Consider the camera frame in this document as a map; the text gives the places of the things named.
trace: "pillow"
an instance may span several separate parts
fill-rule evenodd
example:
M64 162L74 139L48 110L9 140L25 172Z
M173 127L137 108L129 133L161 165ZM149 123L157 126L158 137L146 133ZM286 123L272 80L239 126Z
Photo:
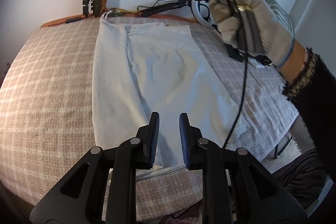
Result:
M281 24L284 25L293 34L293 36L295 36L293 22L289 15L285 12L285 10L282 9L277 3L277 0L266 0L266 2L275 13L277 19L281 22Z

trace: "human hand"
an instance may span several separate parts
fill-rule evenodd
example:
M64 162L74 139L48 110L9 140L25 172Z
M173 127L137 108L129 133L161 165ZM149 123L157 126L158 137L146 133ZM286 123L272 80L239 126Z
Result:
M252 8L265 55L278 67L288 59L294 45L293 35L277 20L265 0L236 0ZM237 48L235 40L240 21L232 16L227 0L209 0L209 8L225 43Z

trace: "checkered blanket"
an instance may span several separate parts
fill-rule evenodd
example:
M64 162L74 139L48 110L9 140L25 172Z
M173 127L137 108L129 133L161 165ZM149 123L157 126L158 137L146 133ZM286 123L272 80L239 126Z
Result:
M221 39L195 23L112 18L113 23L189 24L214 72L239 104L243 64L228 57ZM99 19L38 29L14 60L0 89L0 179L12 193L36 204L95 145L91 86ZM263 159L297 117L282 95L274 68L249 66L243 112L250 129L229 148L246 147ZM176 212L202 197L201 172L177 170L138 180L138 220Z

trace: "metal screw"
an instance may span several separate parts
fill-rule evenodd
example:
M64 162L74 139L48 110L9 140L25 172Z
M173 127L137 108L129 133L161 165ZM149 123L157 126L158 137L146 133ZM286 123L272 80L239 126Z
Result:
M130 140L131 144L139 144L140 143L140 139L139 138L132 138Z
M248 151L245 148L238 148L239 155L242 155L242 156L247 155L247 152Z
M206 139L206 138L199 138L199 139L198 139L198 143L199 143L199 144L208 144L208 143L209 143L209 140Z
M91 148L91 150L90 150L91 154L99 154L100 151L101 151L101 148L98 147L98 146L95 146L95 147Z

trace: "wrinkled fabric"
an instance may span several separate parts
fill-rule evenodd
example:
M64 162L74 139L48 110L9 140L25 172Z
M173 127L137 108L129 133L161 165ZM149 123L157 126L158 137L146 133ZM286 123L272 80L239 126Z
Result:
M93 62L92 117L103 149L119 146L160 114L157 155L148 177L184 167L179 115L220 146L238 106L191 36L189 26L115 25L100 20ZM230 140L249 128L240 116Z

